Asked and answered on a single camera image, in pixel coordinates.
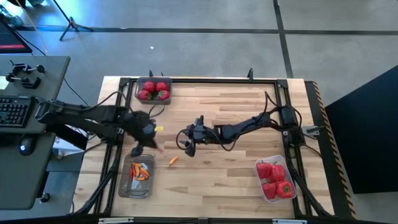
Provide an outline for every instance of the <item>gray desk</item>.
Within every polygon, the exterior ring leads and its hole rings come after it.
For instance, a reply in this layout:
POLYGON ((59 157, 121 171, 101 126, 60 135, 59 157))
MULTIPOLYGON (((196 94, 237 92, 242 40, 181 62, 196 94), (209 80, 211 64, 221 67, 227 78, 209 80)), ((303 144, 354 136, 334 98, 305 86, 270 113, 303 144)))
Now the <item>gray desk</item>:
MULTIPOLYGON (((10 59, 14 63, 28 63, 31 67, 43 65, 46 72, 44 74, 33 73, 34 75, 41 75, 42 78, 42 82, 36 90, 25 89, 20 85, 10 83, 5 90, 0 90, 0 95, 30 93, 48 100, 56 99, 70 57, 0 55, 0 75, 6 75, 12 70, 10 59)), ((35 151, 29 156, 20 155, 17 149, 19 133, 26 133, 26 131, 38 133, 38 130, 42 130, 41 133, 44 132, 45 125, 36 122, 34 115, 35 110, 28 121, 29 128, 15 129, 13 143, 7 147, 0 147, 0 210, 27 210, 32 208, 42 184, 55 134, 44 133, 39 135, 35 151)), ((0 134, 5 132, 9 133, 10 129, 0 128, 0 134)))

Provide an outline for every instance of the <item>desk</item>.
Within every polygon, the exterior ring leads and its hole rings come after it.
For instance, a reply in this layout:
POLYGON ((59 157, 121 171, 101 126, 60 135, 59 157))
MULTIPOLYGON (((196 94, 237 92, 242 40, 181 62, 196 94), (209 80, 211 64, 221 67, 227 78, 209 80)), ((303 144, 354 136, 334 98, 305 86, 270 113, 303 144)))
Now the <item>desk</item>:
MULTIPOLYGON (((18 82, 9 83, 5 90, 0 90, 0 95, 17 95, 30 93, 48 100, 58 96, 63 77, 69 65, 70 57, 67 56, 0 56, 0 76, 12 71, 14 63, 28 63, 31 67, 43 65, 45 73, 32 72, 31 75, 40 76, 42 81, 36 90, 25 89, 18 82)), ((34 118, 38 104, 32 111, 27 127, 0 128, 0 133, 13 133, 16 137, 13 144, 0 147, 0 210, 27 210, 32 208, 40 185, 43 184, 45 168, 50 159, 55 134, 45 133, 37 137, 36 149, 29 156, 22 156, 18 151, 19 135, 23 133, 43 133, 46 125, 37 122, 34 118)))
MULTIPOLYGON (((118 89, 120 77, 104 77, 99 101, 118 89)), ((304 81, 288 80, 290 99, 303 116, 303 125, 313 125, 304 81)), ((264 109, 264 90, 275 100, 274 87, 266 84, 174 83, 172 103, 156 117, 163 126, 156 141, 165 149, 163 154, 146 149, 155 156, 156 171, 153 193, 147 199, 121 198, 114 195, 112 216, 134 217, 218 217, 218 218, 293 218, 292 202, 266 203, 254 177, 254 163, 258 158, 284 155, 281 133, 264 128, 241 136, 236 147, 226 152, 216 145, 197 145, 194 158, 188 157, 175 145, 176 134, 192 124, 201 114, 205 125, 238 123, 264 109), (180 159, 169 166, 171 158, 180 159)), ((116 97, 106 103, 113 105, 116 97)), ((151 105, 142 105, 132 98, 134 110, 148 111, 151 105)), ((318 149, 316 140, 307 139, 309 146, 318 149)), ((119 188, 124 156, 135 145, 126 136, 119 166, 119 188)), ((86 153, 76 186, 74 201, 80 208, 98 185, 106 146, 86 153)), ((326 211, 333 213, 330 193, 322 159, 302 148, 308 188, 326 211)), ((108 189, 104 191, 103 207, 108 189)), ((300 208, 302 193, 298 189, 300 208)))

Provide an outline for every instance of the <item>red strawberry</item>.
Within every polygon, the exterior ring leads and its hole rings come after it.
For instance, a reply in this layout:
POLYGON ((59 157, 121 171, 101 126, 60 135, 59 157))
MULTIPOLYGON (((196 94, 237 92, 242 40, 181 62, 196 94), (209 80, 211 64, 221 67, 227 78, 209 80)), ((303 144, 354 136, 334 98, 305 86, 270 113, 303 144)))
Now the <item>red strawberry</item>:
POLYGON ((162 91, 162 90, 169 90, 169 87, 167 86, 166 82, 158 82, 156 83, 156 91, 162 91))
POLYGON ((170 98, 170 92, 167 90, 163 90, 159 92, 159 100, 166 100, 170 98))
POLYGON ((266 195, 267 199, 274 199, 276 195, 276 184, 275 183, 268 183, 268 184, 262 184, 262 191, 266 195))
POLYGON ((152 93, 153 91, 155 91, 155 83, 151 81, 146 81, 142 89, 152 93))
POLYGON ((151 95, 150 95, 149 91, 147 91, 147 90, 141 90, 141 91, 138 93, 138 98, 139 98, 140 100, 150 100, 151 95))
POLYGON ((260 179, 268 178, 271 174, 271 165, 269 163, 258 162, 256 164, 257 173, 259 174, 260 179))

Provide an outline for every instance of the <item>computer mouse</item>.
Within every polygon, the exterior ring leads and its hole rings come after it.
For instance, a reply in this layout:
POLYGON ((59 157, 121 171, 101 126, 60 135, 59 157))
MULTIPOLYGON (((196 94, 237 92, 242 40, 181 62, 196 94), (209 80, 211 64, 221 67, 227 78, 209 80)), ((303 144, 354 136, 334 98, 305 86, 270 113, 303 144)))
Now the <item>computer mouse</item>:
POLYGON ((19 141, 18 150, 23 156, 28 156, 35 151, 36 147, 36 136, 24 135, 19 141))

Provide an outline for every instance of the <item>yellow black striped tape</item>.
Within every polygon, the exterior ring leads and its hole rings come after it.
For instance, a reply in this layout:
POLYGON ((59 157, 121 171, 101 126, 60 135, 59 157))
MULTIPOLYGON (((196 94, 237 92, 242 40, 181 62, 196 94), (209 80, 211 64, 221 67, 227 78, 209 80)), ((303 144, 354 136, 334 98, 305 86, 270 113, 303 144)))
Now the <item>yellow black striped tape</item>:
POLYGON ((322 103, 322 98, 321 98, 321 94, 319 92, 317 83, 313 82, 313 86, 314 86, 314 89, 315 89, 315 93, 317 94, 317 98, 318 98, 318 101, 319 101, 319 107, 321 108, 323 121, 325 123, 325 128, 326 128, 326 131, 327 131, 327 133, 329 135, 329 141, 330 141, 330 144, 331 144, 331 148, 333 149, 333 154, 335 155, 335 161, 337 163, 337 168, 338 168, 339 173, 340 173, 341 183, 343 184, 343 188, 344 188, 344 191, 346 193, 348 206, 349 206, 349 209, 351 210, 351 216, 353 218, 357 219, 356 218, 355 209, 354 209, 354 205, 353 205, 353 201, 351 200, 351 195, 349 194, 349 191, 348 191, 347 181, 346 181, 346 178, 344 176, 343 165, 341 164, 340 158, 338 157, 338 152, 337 152, 337 146, 336 146, 335 138, 333 137, 333 134, 331 133, 331 128, 330 128, 328 115, 326 114, 325 107, 324 107, 324 105, 322 103))

